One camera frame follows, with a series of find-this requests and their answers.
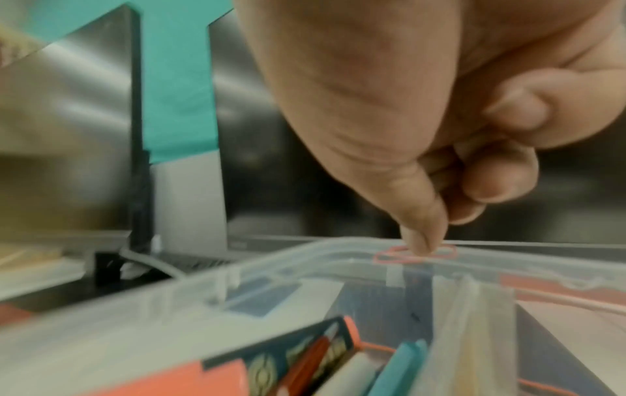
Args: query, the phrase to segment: orange pencil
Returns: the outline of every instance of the orange pencil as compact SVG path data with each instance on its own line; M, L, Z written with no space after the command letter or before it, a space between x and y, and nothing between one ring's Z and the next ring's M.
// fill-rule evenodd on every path
M295 362L268 396L300 396L310 385L313 374L318 370L338 330L337 323L331 324L324 335L317 339Z

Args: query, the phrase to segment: hand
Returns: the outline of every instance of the hand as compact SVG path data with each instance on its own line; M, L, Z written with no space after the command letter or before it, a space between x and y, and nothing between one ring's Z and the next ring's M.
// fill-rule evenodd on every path
M287 120L417 254L626 104L622 0L235 0Z

